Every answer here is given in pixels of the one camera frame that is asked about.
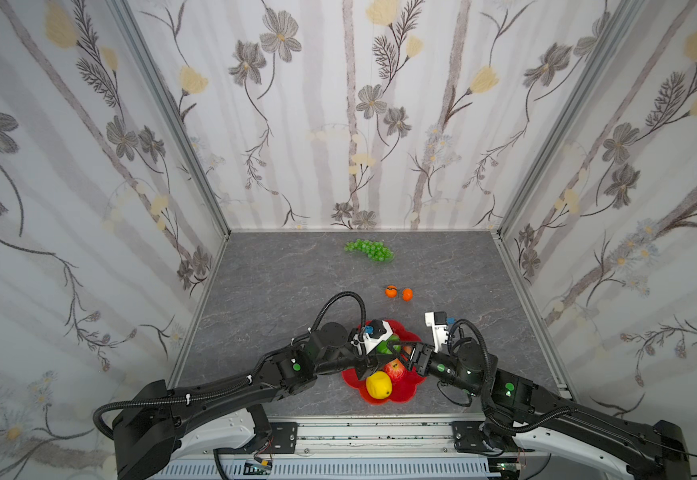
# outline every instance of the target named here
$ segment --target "wall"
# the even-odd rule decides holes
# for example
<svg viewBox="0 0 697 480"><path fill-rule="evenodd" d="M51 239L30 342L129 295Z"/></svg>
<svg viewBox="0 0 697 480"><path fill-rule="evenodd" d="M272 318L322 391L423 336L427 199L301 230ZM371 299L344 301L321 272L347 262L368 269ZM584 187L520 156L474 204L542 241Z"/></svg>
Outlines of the wall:
<svg viewBox="0 0 697 480"><path fill-rule="evenodd" d="M580 401L697 452L697 1L647 2L507 241Z"/></svg>
<svg viewBox="0 0 697 480"><path fill-rule="evenodd" d="M221 239L168 131L104 3L0 0L0 478L112 478L94 408L175 365Z"/></svg>
<svg viewBox="0 0 697 480"><path fill-rule="evenodd" d="M617 6L129 3L231 227L340 230L499 223Z"/></svg>

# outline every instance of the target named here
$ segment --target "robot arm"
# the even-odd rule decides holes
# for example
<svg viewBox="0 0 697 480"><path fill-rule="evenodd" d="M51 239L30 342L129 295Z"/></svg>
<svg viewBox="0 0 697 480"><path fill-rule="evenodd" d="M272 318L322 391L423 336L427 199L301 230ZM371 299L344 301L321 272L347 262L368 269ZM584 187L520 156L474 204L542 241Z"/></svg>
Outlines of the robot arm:
<svg viewBox="0 0 697 480"><path fill-rule="evenodd" d="M355 296L360 302L360 327L348 332L338 323L326 323L319 328L328 306L341 296ZM387 325L380 320L366 325L359 296L339 293L322 309L310 333L267 353L248 372L172 390L161 380L144 387L131 401L98 408L94 422L114 441L118 478L141 480L159 472L174 452L185 450L184 442L192 438L187 435L212 420L246 408L254 415L260 404L302 393L321 375L353 368L359 379L366 379L397 358L420 376L434 376L480 398L487 418L480 428L485 452L517 446L556 453L622 478L689 480L687 450L678 426L663 420L649 426L614 418L498 369L497 357L488 353L481 334L467 320L449 325L449 337L439 351L422 342L389 340L392 353L379 353L375 346L387 335ZM455 341L455 332L464 327L476 338ZM109 428L101 416L118 409L122 413Z"/></svg>

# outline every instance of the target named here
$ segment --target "red apple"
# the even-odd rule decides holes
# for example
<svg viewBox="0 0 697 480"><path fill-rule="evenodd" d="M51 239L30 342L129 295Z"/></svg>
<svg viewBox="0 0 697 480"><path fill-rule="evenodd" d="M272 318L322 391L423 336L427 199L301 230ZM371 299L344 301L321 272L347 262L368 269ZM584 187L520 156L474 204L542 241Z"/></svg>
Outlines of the red apple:
<svg viewBox="0 0 697 480"><path fill-rule="evenodd" d="M407 370L405 370L399 360L386 363L386 366L383 367L383 371L392 379L392 382L398 382L405 378L405 374L407 374Z"/></svg>

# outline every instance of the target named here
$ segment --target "gray marble floor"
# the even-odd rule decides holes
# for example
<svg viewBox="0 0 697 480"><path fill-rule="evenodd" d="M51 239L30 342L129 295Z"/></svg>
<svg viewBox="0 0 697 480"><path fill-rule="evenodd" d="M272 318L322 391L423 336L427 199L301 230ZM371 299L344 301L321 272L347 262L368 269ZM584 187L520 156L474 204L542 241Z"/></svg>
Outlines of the gray marble floor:
<svg viewBox="0 0 697 480"><path fill-rule="evenodd" d="M346 253L350 240L382 240L390 264ZM389 299L387 285L409 287L412 301ZM196 385L251 368L264 353L306 331L332 295L352 290L368 321L391 318L432 342L424 313L443 310L482 331L500 368L554 388L551 373L497 249L487 232L336 232L232 234L202 314L180 384ZM359 308L336 302L324 318L352 326ZM460 402L462 392L448 391ZM340 376L320 378L301 395L266 404L270 416L404 415L463 412L426 379L405 404L365 403Z"/></svg>

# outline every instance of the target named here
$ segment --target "lemon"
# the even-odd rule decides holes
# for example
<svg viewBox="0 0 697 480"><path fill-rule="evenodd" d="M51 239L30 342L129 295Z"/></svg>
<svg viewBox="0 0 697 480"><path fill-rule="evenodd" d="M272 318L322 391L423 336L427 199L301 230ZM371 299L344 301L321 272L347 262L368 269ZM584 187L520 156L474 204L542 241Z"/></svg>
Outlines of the lemon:
<svg viewBox="0 0 697 480"><path fill-rule="evenodd" d="M375 372L367 379L367 393L382 400L392 394L392 379L386 372Z"/></svg>

